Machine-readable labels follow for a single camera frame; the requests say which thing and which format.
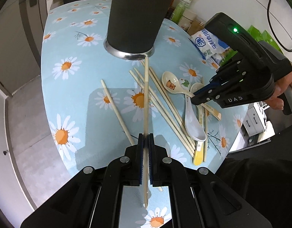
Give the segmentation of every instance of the human hand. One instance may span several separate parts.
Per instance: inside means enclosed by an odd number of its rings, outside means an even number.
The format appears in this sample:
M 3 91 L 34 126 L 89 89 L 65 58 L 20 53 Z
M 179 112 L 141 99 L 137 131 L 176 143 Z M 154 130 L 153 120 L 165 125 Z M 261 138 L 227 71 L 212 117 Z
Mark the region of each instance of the human hand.
M 265 103 L 274 110 L 283 110 L 283 100 L 278 98 L 278 96 L 284 93 L 288 86 L 292 88 L 292 72 L 276 81 L 274 94 Z

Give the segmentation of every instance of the floral tablecloth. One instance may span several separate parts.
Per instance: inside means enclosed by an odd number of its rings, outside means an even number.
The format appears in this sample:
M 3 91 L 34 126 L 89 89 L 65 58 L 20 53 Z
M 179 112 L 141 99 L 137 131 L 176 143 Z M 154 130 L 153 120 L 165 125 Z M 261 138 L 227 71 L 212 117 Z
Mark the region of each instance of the floral tablecloth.
M 57 150 L 72 176 L 85 166 L 107 166 L 130 146 L 100 79 L 106 82 L 130 133 L 138 137 L 143 132 L 144 94 L 128 72 L 137 67 L 142 73 L 143 66 L 139 61 L 113 57 L 103 47 L 110 6 L 111 0 L 65 4 L 49 12 L 45 27 L 41 56 L 44 103 Z M 154 47 L 149 64 L 159 78 L 170 71 L 191 84 L 200 82 L 203 76 L 207 84 L 218 68 L 212 60 L 203 60 L 188 35 L 166 19 Z M 150 86 L 159 95 L 152 81 Z M 183 114 L 184 95 L 170 96 Z M 208 104 L 220 111 L 222 120 L 208 116 L 209 149 L 206 163 L 200 166 L 216 172 L 238 134 L 247 106 L 221 109 L 213 101 Z M 185 167 L 199 168 L 192 164 L 191 156 L 153 104 L 149 114 L 149 132 L 154 134 L 155 143 Z M 167 187 L 161 191 L 150 186 L 147 210 L 142 196 L 141 187 L 124 188 L 121 228 L 160 227 L 171 219 Z

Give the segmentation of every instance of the metal base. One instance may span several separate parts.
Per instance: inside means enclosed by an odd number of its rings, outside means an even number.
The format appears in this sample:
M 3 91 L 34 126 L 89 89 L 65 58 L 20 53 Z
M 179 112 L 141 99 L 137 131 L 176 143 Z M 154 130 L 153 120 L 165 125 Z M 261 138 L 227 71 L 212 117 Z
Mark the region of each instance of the metal base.
M 126 53 L 126 52 L 122 52 L 119 51 L 115 48 L 113 48 L 107 41 L 107 38 L 104 40 L 104 48 L 106 51 L 108 51 L 108 53 L 110 53 L 111 55 L 121 58 L 121 59 L 125 59 L 125 60 L 143 60 L 145 59 L 145 57 L 150 57 L 153 55 L 153 53 L 155 52 L 155 49 L 152 47 L 149 51 L 144 52 L 144 53 Z

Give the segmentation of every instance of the green bottle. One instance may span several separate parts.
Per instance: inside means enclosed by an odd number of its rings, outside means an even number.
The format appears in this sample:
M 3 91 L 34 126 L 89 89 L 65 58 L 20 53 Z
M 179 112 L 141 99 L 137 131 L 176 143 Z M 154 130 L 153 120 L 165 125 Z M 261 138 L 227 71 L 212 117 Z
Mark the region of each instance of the green bottle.
M 184 10 L 189 7 L 191 1 L 192 0 L 181 0 L 170 17 L 171 21 L 177 24 Z

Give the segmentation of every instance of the gray door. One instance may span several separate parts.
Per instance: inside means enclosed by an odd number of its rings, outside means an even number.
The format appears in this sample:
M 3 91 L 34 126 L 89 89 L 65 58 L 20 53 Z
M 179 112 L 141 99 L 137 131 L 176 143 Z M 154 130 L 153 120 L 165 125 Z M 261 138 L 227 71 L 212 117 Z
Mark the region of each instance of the gray door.
M 0 88 L 11 95 L 40 74 L 45 0 L 7 0 L 0 10 Z

